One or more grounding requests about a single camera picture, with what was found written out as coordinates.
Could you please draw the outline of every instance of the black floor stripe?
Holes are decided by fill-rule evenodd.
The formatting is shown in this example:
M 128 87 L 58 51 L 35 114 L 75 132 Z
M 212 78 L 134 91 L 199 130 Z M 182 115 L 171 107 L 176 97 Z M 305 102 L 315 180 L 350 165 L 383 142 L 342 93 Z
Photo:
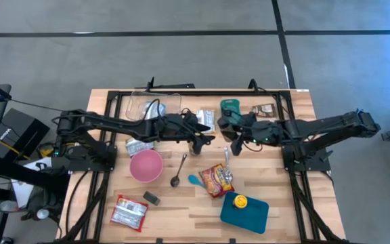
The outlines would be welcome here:
M 88 33 L 0 33 L 0 37 L 191 37 L 277 35 L 276 30 L 170 30 Z
M 282 61 L 286 66 L 286 74 L 288 78 L 288 88 L 296 89 L 295 77 L 293 75 L 293 69 L 291 68 L 290 55 L 288 54 L 287 41 L 285 39 L 284 27 L 282 25 L 281 13 L 279 11 L 279 5 L 277 0 L 272 0 L 272 6 L 275 14 L 276 27 L 278 28 L 279 44 L 281 46 Z
M 390 30 L 286 30 L 285 35 L 390 35 Z

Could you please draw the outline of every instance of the clear plastic container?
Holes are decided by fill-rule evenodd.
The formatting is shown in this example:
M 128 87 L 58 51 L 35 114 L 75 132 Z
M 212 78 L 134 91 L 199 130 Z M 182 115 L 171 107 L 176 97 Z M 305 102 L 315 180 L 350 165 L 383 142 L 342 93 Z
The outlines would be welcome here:
M 155 99 L 159 99 L 160 104 L 165 106 L 164 113 L 181 112 L 181 96 L 179 94 L 165 95 L 145 91 L 134 91 L 130 96 L 126 117 L 134 121 L 142 119 L 147 112 L 148 105 Z

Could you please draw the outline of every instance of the pink bowl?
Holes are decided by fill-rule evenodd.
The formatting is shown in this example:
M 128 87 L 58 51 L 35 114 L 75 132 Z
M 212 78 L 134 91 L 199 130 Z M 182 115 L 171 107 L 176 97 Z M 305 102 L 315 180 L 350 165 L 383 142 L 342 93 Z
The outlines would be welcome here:
M 157 179 L 162 173 L 162 169 L 162 157 L 154 150 L 142 150 L 135 154 L 130 161 L 130 174 L 143 183 Z

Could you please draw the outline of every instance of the snack bag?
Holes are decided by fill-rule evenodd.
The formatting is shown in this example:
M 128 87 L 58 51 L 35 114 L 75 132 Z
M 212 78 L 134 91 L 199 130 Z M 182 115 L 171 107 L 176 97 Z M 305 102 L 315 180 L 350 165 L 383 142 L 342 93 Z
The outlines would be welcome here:
M 122 195 L 118 196 L 114 212 L 111 216 L 111 222 L 127 225 L 141 232 L 148 204 L 131 200 Z
M 222 164 L 215 165 L 210 169 L 199 172 L 207 192 L 213 197 L 220 197 L 234 188 L 225 178 L 225 170 Z

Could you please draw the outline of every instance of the blue spoon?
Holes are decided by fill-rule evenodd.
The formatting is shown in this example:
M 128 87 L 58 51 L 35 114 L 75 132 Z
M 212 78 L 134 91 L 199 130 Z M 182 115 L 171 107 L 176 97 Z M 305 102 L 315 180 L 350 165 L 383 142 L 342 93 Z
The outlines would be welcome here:
M 188 180 L 189 180 L 190 184 L 199 185 L 203 188 L 206 188 L 204 186 L 204 184 L 200 181 L 200 179 L 198 179 L 198 177 L 196 177 L 194 175 L 189 175 Z

